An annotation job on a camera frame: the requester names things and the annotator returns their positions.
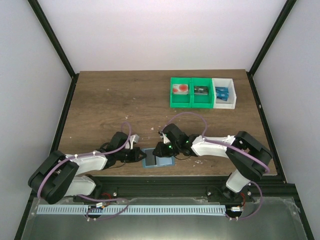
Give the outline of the blue card holder wallet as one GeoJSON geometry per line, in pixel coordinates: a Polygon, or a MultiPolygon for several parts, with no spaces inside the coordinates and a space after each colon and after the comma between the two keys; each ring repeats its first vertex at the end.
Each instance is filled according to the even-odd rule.
{"type": "MultiPolygon", "coordinates": [[[[145,152],[147,149],[153,149],[154,148],[143,148],[142,150],[145,152]]],[[[142,160],[142,167],[143,168],[160,168],[160,167],[171,167],[175,165],[175,158],[174,157],[158,157],[155,156],[156,159],[156,165],[154,166],[146,166],[145,165],[145,159],[142,160]]]]}

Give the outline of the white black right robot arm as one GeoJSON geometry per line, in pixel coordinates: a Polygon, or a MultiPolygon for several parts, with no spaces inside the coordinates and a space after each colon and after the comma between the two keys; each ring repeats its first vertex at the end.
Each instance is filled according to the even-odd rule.
{"type": "Polygon", "coordinates": [[[235,166],[225,184],[219,189],[229,202],[236,200],[240,192],[251,182],[257,182],[270,172],[272,153],[246,131],[226,137],[206,137],[200,134],[187,135],[175,124],[167,125],[159,132],[158,142],[152,154],[159,158],[214,156],[229,159],[235,166]]]}

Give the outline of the black VIP credit card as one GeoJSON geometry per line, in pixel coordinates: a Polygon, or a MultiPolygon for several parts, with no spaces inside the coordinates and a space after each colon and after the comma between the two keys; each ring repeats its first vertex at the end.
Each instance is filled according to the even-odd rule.
{"type": "Polygon", "coordinates": [[[156,157],[153,155],[153,149],[145,150],[146,158],[145,158],[145,166],[155,166],[156,165],[156,157]]]}

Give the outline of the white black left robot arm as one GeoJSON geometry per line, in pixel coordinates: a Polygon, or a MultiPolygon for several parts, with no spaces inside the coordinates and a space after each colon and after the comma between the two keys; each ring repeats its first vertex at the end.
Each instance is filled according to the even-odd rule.
{"type": "Polygon", "coordinates": [[[137,163],[146,158],[135,144],[139,136],[116,132],[109,142],[98,149],[82,154],[64,154],[55,150],[31,175],[28,186],[38,198],[48,204],[56,204],[64,197],[85,196],[97,202],[102,196],[102,183],[91,171],[111,168],[117,161],[123,164],[137,163]]]}

